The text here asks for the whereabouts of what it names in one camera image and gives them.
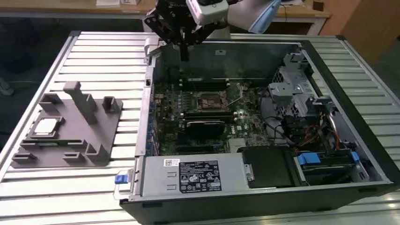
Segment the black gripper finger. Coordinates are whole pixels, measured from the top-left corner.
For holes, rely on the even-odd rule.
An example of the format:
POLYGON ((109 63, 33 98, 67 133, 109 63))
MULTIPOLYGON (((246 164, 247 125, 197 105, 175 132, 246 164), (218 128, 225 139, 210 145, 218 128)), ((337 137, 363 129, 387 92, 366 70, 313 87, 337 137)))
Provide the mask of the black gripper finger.
POLYGON ((177 46, 179 61, 183 61, 183 38, 181 25, 178 24, 178 14, 169 9, 153 8, 147 12, 143 22, 166 44, 177 46))
POLYGON ((189 60, 189 47, 198 45, 213 32, 213 24, 183 28, 183 61, 189 60))

